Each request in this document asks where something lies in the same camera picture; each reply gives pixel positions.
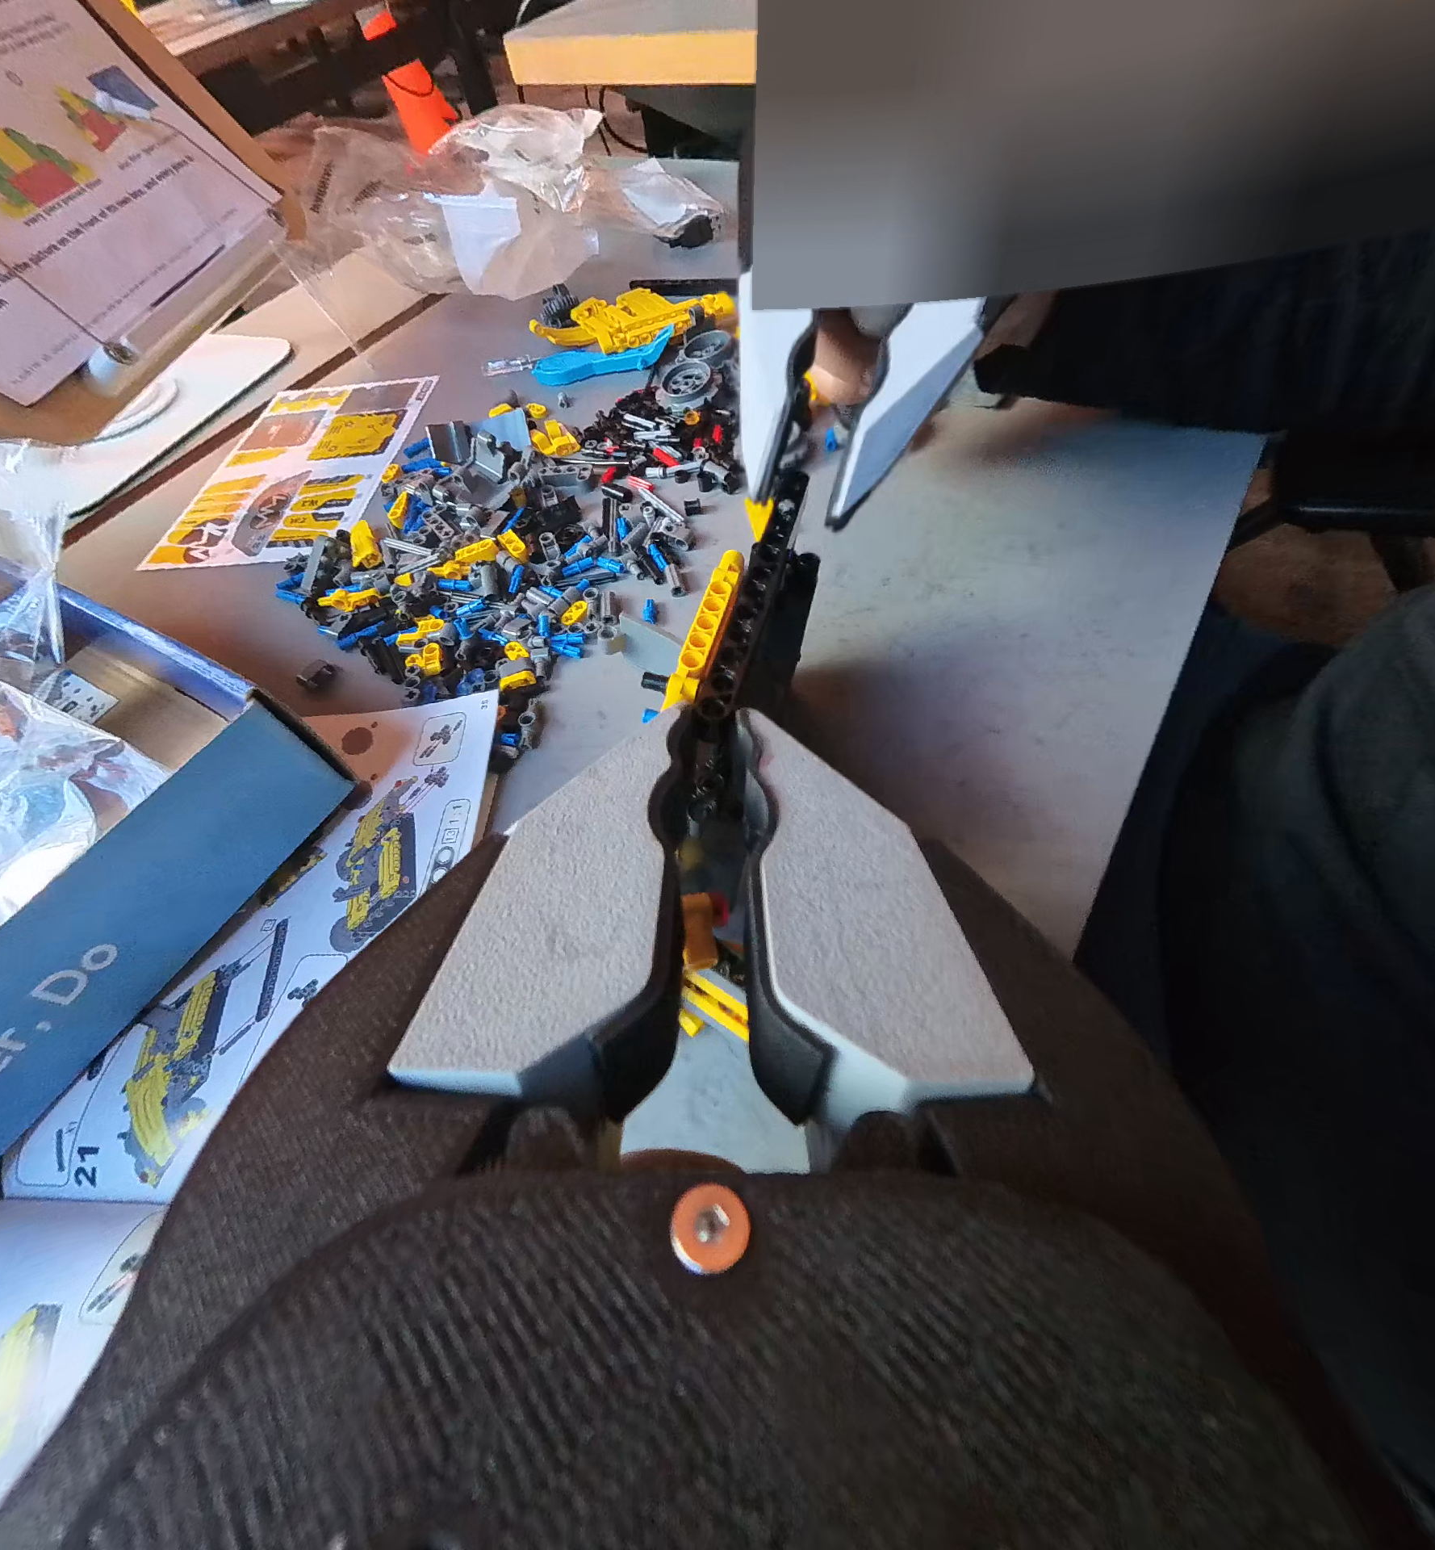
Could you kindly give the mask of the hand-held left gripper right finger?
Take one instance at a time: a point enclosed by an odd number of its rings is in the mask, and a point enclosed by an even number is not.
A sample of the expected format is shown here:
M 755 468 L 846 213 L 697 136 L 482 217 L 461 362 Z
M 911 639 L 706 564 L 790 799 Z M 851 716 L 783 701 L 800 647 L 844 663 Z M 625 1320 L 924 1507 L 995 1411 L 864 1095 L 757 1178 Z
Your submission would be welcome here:
M 753 710 L 744 776 L 750 1060 L 791 1122 L 1026 1095 L 1035 1069 L 907 824 Z

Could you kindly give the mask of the yellow black brick model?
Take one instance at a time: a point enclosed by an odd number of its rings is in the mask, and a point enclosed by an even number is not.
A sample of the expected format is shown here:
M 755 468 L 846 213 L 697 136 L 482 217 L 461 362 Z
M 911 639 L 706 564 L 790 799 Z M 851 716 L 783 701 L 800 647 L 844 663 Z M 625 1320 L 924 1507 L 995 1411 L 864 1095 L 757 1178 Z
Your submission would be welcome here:
M 682 715 L 667 816 L 681 875 L 679 1026 L 750 1036 L 748 882 L 760 849 L 750 794 L 744 710 L 777 710 L 798 665 L 820 559 L 796 549 L 808 475 L 775 476 L 762 506 L 745 506 L 752 544 L 714 562 L 707 587 L 663 678 L 659 711 Z

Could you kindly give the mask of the person's right forearm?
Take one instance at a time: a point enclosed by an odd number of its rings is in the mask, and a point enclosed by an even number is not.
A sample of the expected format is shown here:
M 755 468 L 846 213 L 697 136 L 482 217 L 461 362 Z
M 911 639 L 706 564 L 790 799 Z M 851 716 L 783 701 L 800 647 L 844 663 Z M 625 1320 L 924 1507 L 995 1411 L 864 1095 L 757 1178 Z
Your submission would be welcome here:
M 1435 227 L 985 306 L 990 394 L 1215 432 L 1435 437 Z

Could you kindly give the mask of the person's right hand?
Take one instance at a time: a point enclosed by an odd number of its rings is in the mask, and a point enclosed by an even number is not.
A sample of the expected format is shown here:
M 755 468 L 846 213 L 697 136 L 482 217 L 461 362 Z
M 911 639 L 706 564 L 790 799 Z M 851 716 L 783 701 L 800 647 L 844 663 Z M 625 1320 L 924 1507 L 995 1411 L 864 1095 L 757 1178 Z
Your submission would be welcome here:
M 805 369 L 811 395 L 833 409 L 863 404 L 879 379 L 882 341 L 907 313 L 906 303 L 815 309 Z

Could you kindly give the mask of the instruction booklet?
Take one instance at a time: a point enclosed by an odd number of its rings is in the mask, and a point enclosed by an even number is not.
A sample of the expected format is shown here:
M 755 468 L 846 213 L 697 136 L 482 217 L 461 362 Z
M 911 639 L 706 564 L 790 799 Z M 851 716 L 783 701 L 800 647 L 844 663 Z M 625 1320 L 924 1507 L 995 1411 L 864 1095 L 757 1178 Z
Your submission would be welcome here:
M 482 830 L 499 695 L 312 720 L 362 778 L 8 1148 L 0 1166 L 0 1504 L 122 1317 L 223 1112 L 307 1003 Z

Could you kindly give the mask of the grey curved panel brick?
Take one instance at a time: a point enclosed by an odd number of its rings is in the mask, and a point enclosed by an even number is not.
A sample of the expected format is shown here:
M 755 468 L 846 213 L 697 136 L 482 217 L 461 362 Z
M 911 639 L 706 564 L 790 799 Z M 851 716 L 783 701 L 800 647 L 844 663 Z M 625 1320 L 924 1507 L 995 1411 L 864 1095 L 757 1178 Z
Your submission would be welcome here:
M 663 683 L 663 688 L 656 690 L 663 693 L 679 667 L 682 639 L 626 612 L 616 622 L 608 652 L 621 655 L 638 673 L 651 673 Z

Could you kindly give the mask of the pile of small building bricks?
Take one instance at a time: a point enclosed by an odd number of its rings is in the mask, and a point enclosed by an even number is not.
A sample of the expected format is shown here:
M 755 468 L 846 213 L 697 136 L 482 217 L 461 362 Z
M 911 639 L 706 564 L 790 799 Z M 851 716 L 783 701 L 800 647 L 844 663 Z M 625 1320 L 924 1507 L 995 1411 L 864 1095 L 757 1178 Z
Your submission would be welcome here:
M 557 665 L 620 645 L 631 605 L 656 624 L 715 589 L 696 524 L 740 490 L 739 414 L 687 369 L 686 395 L 641 385 L 583 428 L 517 402 L 436 424 L 385 468 L 375 519 L 286 561 L 276 597 L 408 708 L 496 693 L 492 761 L 514 763 Z

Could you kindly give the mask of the crumpled clear plastic bags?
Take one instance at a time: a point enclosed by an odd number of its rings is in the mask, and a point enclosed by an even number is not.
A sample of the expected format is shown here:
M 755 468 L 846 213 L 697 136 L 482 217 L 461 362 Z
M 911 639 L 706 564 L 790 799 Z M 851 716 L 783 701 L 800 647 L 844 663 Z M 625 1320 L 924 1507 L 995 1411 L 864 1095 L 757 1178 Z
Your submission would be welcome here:
M 315 121 L 300 164 L 305 273 L 347 256 L 420 294 L 524 299 L 568 281 L 629 233 L 706 247 L 727 207 L 644 152 L 605 157 L 590 106 L 505 104 L 459 121 L 424 152 L 391 134 Z

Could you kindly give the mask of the blue cardboard kit box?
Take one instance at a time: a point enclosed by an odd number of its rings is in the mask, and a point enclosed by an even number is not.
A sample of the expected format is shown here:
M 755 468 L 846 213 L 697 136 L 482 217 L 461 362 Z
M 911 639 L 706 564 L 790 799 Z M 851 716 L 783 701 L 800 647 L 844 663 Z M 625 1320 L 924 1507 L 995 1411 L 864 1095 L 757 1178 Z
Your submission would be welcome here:
M 357 784 L 248 680 L 61 587 L 67 644 L 219 718 L 157 792 L 0 926 L 0 1158 Z

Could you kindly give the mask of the person's dark clothing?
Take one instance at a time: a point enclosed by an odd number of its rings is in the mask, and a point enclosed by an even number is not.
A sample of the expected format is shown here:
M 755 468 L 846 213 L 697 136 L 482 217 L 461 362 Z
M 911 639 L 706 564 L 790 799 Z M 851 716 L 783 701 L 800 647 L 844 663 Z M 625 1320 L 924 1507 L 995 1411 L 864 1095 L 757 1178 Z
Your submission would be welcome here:
M 1203 612 L 1076 963 L 1435 1532 L 1435 586 L 1344 649 Z

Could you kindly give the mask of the orange cone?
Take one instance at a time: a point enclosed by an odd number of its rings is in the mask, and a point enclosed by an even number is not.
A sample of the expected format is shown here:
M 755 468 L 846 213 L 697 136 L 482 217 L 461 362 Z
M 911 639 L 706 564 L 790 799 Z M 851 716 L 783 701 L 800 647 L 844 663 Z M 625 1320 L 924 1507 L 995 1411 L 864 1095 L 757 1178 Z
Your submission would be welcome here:
M 420 61 L 396 66 L 380 79 L 410 146 L 418 156 L 426 156 L 458 122 L 456 108 L 436 88 L 431 71 Z

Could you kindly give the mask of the black office chair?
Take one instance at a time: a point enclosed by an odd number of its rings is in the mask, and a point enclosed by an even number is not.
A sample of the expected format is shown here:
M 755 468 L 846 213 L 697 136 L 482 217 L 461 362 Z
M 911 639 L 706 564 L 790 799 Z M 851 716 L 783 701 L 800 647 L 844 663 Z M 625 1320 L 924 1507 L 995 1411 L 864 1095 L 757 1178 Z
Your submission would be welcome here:
M 1435 433 L 1276 437 L 1263 468 L 1268 495 L 1235 523 L 1235 551 L 1278 528 L 1359 533 L 1393 591 L 1433 581 Z

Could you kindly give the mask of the yellow sticker sheet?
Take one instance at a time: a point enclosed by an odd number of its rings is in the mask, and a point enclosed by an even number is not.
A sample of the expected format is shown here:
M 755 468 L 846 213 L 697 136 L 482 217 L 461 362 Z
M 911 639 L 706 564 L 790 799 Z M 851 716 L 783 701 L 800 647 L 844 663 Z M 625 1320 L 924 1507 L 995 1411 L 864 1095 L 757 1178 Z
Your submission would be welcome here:
M 363 516 L 438 377 L 284 390 L 137 571 L 229 569 L 304 554 Z

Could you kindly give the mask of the clear plastic wrapping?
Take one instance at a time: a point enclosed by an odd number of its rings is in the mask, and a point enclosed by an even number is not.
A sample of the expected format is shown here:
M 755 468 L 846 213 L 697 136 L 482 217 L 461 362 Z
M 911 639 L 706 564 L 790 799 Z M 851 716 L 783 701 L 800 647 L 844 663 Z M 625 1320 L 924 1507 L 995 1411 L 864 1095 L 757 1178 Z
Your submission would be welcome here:
M 0 442 L 0 928 L 170 769 L 48 698 L 67 673 L 57 567 L 67 450 Z

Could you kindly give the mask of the acrylic sign holder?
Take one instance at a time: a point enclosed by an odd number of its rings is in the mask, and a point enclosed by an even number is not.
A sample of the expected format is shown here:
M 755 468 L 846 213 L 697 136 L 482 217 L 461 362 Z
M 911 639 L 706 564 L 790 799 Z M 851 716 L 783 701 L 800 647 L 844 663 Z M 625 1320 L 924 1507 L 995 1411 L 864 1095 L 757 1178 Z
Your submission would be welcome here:
M 132 13 L 0 2 L 0 438 L 102 432 L 304 233 L 281 165 Z

